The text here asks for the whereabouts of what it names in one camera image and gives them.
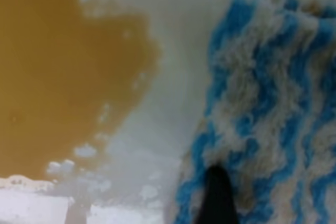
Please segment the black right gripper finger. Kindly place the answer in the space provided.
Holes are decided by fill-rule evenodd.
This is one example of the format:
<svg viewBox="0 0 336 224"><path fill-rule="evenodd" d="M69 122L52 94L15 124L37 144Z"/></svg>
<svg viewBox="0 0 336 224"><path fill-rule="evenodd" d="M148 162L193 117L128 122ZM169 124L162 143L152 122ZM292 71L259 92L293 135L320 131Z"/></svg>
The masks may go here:
<svg viewBox="0 0 336 224"><path fill-rule="evenodd" d="M239 223L228 173L219 165L206 170L204 197L195 223Z"/></svg>

